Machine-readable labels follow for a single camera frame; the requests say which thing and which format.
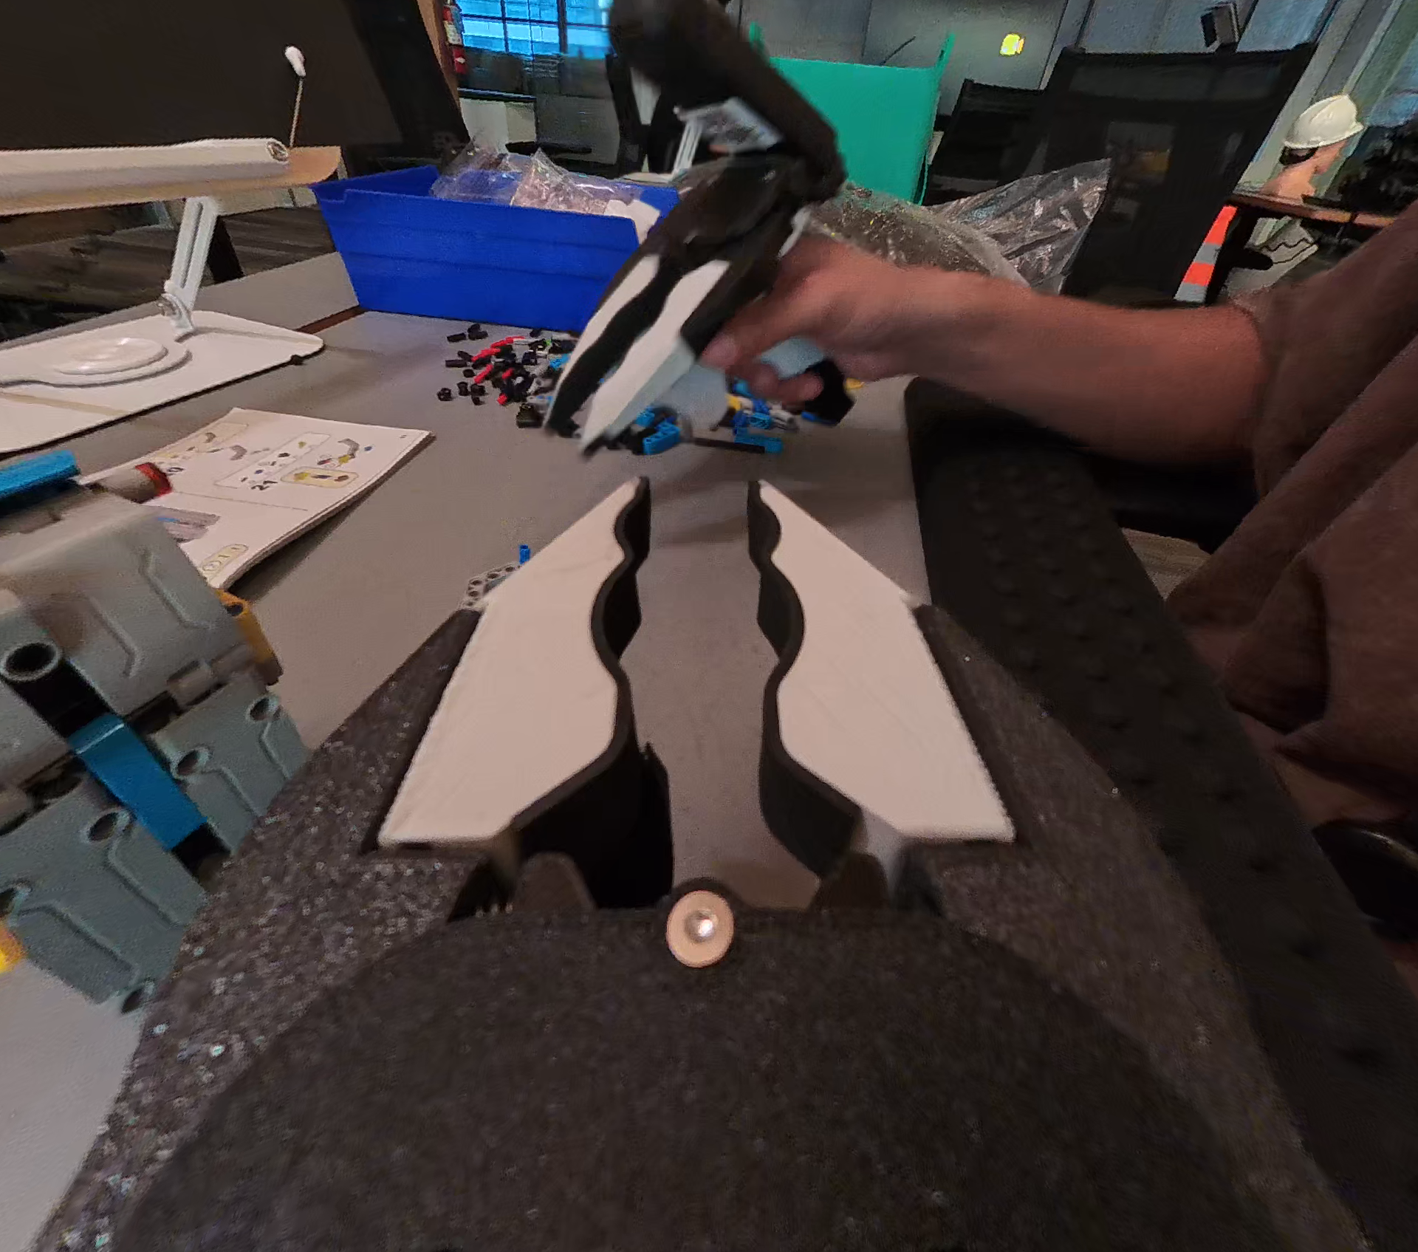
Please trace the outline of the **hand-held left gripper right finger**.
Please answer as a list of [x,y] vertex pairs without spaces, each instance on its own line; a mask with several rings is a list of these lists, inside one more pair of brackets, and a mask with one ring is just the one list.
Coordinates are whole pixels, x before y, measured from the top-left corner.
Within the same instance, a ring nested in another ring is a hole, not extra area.
[[747,489],[755,623],[772,653],[760,704],[757,806],[817,877],[809,908],[913,901],[930,862],[1010,865],[1017,824],[1001,759],[932,610],[781,489]]

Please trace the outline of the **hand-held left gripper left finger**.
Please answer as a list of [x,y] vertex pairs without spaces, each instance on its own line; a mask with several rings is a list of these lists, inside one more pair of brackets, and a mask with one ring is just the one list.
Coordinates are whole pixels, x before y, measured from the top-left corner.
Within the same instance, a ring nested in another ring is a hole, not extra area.
[[651,489],[635,479],[472,609],[379,849],[477,854],[505,891],[531,858],[560,855],[596,907],[667,895],[667,780],[636,735],[623,668],[650,541]]

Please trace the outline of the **pile of small brick pieces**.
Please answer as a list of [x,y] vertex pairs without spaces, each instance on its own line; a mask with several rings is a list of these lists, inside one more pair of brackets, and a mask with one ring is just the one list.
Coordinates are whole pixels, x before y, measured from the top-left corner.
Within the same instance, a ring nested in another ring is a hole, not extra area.
[[[577,337],[534,329],[499,340],[478,322],[446,338],[450,374],[434,396],[474,406],[495,403],[515,415],[521,430],[540,430],[549,422],[554,393],[570,360]],[[828,360],[808,368],[821,383],[820,394],[799,406],[786,406],[753,393],[746,380],[726,377],[722,387],[707,375],[690,375],[663,400],[633,417],[611,442],[641,458],[661,456],[681,446],[762,458],[780,456],[803,422],[834,427],[855,408],[862,384],[842,375]]]

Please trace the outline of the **blue grey brick robot model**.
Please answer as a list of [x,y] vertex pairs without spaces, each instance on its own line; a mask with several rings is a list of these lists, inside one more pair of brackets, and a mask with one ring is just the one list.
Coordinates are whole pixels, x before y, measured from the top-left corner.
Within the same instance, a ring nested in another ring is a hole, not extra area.
[[1,471],[3,961],[140,1010],[310,752],[243,604],[168,536],[150,462]]

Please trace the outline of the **grey desk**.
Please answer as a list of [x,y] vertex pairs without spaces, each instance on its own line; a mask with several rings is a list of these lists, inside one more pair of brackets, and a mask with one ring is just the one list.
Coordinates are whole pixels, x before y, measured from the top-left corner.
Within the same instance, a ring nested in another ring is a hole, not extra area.
[[635,467],[650,479],[642,625],[625,656],[636,725],[664,762],[678,877],[712,876],[757,907],[803,907],[814,877],[759,812],[762,687],[746,487],[768,479],[907,592],[926,592],[898,380],[865,386],[840,427],[796,434],[777,461],[682,446],[580,458],[496,406],[441,405],[443,321],[354,315],[337,256],[207,288],[220,313],[320,331],[283,368],[69,442],[96,473],[170,446],[230,409],[424,430],[396,474],[243,578],[285,668],[279,693],[314,747],[450,614],[469,579],[539,551]]

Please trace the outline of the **person's right hand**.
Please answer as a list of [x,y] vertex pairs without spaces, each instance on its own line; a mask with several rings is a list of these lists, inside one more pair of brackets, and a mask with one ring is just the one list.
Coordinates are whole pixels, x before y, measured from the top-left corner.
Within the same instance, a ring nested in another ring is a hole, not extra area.
[[892,375],[930,343],[949,275],[901,267],[849,245],[808,236],[788,251],[771,287],[718,331],[701,366],[740,377],[780,400],[808,400],[820,383],[787,375],[769,355],[791,340],[818,347],[862,380]]

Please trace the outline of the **blue plastic bin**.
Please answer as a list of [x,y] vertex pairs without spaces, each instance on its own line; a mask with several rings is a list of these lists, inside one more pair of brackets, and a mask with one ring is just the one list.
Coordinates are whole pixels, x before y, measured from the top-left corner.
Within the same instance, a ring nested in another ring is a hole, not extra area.
[[580,332],[641,235],[627,216],[434,198],[412,167],[313,188],[357,304]]

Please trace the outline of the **black perforated foam mat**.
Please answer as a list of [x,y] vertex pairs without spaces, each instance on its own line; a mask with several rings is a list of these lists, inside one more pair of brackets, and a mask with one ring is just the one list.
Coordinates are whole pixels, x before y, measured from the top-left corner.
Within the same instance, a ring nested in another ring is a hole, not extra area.
[[1415,818],[1305,823],[1223,703],[1090,465],[914,381],[902,412],[930,601],[1060,724],[1198,907],[1303,1146],[1373,1249],[1415,1249]]

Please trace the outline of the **whiteboard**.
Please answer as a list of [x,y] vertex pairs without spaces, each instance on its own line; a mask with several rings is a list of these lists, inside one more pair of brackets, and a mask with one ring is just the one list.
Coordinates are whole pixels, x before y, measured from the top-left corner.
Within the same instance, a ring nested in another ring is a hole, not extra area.
[[954,109],[966,81],[1037,92],[1054,58],[1069,0],[870,0],[861,59],[929,68],[949,42],[938,108]]

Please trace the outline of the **open instruction booklet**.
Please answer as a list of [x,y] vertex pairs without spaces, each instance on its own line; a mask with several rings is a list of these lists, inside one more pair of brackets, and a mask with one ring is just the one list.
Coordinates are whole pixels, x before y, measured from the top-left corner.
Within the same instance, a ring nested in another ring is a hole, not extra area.
[[233,589],[431,439],[413,428],[233,409],[139,461],[170,483],[147,510],[212,588]]

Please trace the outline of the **clear plastic bag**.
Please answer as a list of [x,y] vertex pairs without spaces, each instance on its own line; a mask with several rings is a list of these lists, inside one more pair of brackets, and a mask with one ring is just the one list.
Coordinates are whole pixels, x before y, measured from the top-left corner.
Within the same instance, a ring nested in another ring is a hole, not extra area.
[[898,267],[969,272],[1057,296],[1110,173],[1108,160],[1081,163],[938,205],[849,185],[812,210],[811,231]]

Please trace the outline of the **brown shirt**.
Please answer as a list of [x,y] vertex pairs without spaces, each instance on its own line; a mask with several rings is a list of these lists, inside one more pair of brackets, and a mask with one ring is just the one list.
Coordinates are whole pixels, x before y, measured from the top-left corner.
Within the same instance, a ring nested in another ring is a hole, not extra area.
[[1307,824],[1415,823],[1415,205],[1236,307],[1255,504],[1170,609]]

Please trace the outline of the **white folding book stand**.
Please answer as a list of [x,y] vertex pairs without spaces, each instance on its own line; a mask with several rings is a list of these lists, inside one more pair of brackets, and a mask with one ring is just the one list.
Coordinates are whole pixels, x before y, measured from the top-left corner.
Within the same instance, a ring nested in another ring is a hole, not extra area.
[[183,203],[171,265],[152,315],[3,347],[3,455],[54,445],[94,424],[125,420],[323,350],[316,335],[245,327],[232,316],[198,309],[221,220],[220,200],[255,188],[310,185],[310,174],[298,179],[300,169],[332,167],[339,157],[334,149],[295,148],[308,71],[297,46],[285,47],[283,59],[294,76],[285,140],[3,151],[6,211],[69,211],[161,198]]

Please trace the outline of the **orange traffic cone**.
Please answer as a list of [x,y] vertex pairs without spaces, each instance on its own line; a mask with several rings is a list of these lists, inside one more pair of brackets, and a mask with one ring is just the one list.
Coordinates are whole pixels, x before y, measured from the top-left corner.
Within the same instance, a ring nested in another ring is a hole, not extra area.
[[1204,304],[1208,300],[1217,262],[1232,229],[1235,214],[1235,205],[1227,204],[1214,217],[1177,287],[1174,294],[1177,304]]

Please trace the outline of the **tan mannequin bust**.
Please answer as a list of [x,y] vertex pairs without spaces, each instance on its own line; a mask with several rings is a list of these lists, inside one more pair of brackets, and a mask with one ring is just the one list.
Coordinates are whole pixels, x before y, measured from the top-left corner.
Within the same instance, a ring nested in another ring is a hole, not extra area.
[[1317,182],[1342,161],[1347,143],[1341,140],[1314,151],[1285,149],[1279,171],[1261,186],[1260,194],[1285,203],[1301,203],[1311,197]]

